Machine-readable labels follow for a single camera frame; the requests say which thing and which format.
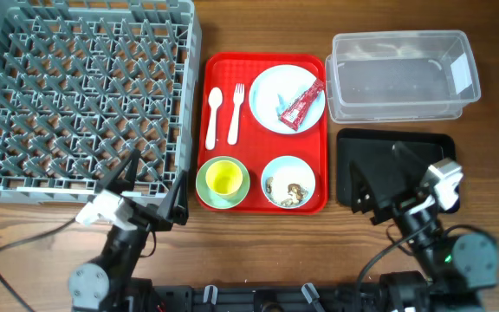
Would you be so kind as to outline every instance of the plastic container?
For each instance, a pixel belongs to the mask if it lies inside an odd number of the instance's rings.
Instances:
[[[264,70],[276,65],[295,65],[305,68],[324,81],[324,64],[312,55],[270,54],[270,53],[219,53],[214,55],[205,67],[204,98],[201,109],[199,131],[198,170],[209,159],[230,156],[241,161],[249,171],[251,179],[248,195],[237,206],[226,210],[209,207],[197,196],[206,209],[221,212],[273,213],[310,215],[319,212],[328,201],[327,161],[327,115],[303,133],[286,135],[274,133],[251,113],[248,94],[240,110],[238,142],[231,146],[227,136],[234,104],[232,96],[237,83],[243,83],[246,90]],[[214,87],[223,92],[224,102],[217,112],[217,144],[212,150],[205,149],[205,136],[209,126],[210,106],[207,97]],[[291,155],[305,161],[315,175],[315,191],[309,201],[295,209],[283,209],[269,202],[262,192],[261,176],[267,164],[280,156]]]
[[[456,119],[481,90],[459,30],[340,34],[327,58],[333,121]]]
[[[0,0],[0,202],[86,202],[142,152],[136,202],[190,167],[201,28],[189,0]]]

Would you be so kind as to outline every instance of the dish rack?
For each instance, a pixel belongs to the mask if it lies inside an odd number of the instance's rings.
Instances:
[[[0,202],[86,202],[141,152],[158,204],[190,167],[201,28],[189,0],[0,0]]]

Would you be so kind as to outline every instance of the white plate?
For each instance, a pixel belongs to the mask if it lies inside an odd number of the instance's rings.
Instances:
[[[288,107],[296,97],[311,88],[317,79],[308,70],[294,65],[279,65],[262,72],[249,90],[249,108],[257,121],[268,130],[281,134],[302,133],[321,118],[325,110],[325,92],[311,104],[298,131],[278,120],[277,108]]]

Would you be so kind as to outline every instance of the candy wrapper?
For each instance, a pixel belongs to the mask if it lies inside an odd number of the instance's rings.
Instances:
[[[279,118],[282,123],[298,131],[301,123],[307,116],[311,104],[317,99],[322,90],[325,89],[325,84],[316,79],[311,88],[295,99]]]

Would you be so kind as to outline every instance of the white fork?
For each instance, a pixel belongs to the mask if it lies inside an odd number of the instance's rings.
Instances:
[[[240,107],[243,103],[243,93],[244,93],[243,83],[238,83],[234,91],[234,113],[232,114],[232,121],[230,122],[229,137],[227,141],[230,145],[235,145],[238,142],[238,127],[240,124]]]

